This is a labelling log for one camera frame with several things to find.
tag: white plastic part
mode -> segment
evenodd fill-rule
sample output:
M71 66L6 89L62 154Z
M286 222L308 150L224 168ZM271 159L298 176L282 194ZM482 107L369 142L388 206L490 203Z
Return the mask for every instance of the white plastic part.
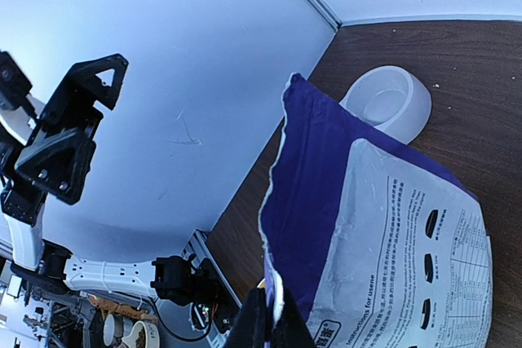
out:
M17 275L11 275L9 286L7 287L7 295L17 298L22 289L22 278Z
M37 116L42 113L45 104L31 94L27 96L29 102L34 106ZM33 128L29 124L31 117L20 107L16 110L0 109L0 125L2 125L13 138L23 145L27 144L29 136L33 132Z
M7 214L4 218L11 233L13 261L19 267L36 271L42 260L44 244L42 240L42 215L44 205L40 208L34 226L21 222Z
M89 261L72 256L66 263L65 285L74 291L128 293L137 297L157 298L150 283L156 279L152 262L126 264Z
M392 65L365 73L350 87L340 104L404 144L421 133L431 113L427 88L405 69Z

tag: white label on bag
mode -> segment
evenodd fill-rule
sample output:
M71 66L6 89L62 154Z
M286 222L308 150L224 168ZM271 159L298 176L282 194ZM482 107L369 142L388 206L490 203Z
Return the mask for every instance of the white label on bag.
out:
M477 201L358 139L307 326L320 348L484 348L491 273Z

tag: cable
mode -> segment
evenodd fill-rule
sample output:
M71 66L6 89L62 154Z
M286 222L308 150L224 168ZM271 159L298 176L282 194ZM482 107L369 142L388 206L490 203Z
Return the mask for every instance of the cable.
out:
M24 112L29 117L36 121L36 119L38 118L38 116L36 115L36 110L34 110L34 106L29 102L27 97L24 97L24 99L22 99L20 106L22 107L22 109L24 109Z
M212 316L211 316L212 319L215 319L215 313L218 312L218 308L219 308L219 303L216 302L216 303L212 306Z
M160 312L159 310L157 309L157 306L156 306L156 303L154 302L154 300L150 300L150 303L151 305L153 306L153 309L154 309L154 312L156 313L157 315L157 318L159 319L160 321L160 324L163 325L163 328L165 328L166 332L169 333L173 338L175 338L176 340L180 340L182 342L198 342L198 341L201 341L203 339L205 339L209 334L210 334L210 330L212 329L212 321L213 321L213 318L210 317L209 318L209 324L206 328L206 331L205 333L203 333L202 335L200 335L199 337L195 337L195 338L186 338L186 337L181 337L180 335L172 332L166 325L165 325L165 322L163 322L163 319L161 318L161 315L160 315Z
M190 264L190 267L192 268L192 270L194 272L197 272L197 268L194 266L194 264L192 264L192 261L194 261L194 259L196 258L196 254L195 253L192 253L190 256L188 256L188 263Z

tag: pet food bag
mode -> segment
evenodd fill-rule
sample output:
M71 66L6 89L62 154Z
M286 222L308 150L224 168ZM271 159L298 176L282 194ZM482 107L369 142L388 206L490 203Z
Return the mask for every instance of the pet food bag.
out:
M259 213L274 321L286 287L317 347L484 348L492 258L474 195L298 74L283 104Z

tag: screw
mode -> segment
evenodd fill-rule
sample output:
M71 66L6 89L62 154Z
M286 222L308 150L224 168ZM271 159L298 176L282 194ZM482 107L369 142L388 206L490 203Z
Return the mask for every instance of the screw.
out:
M4 68L2 70L2 79L4 81L8 81L9 79L11 79L11 70L9 68Z

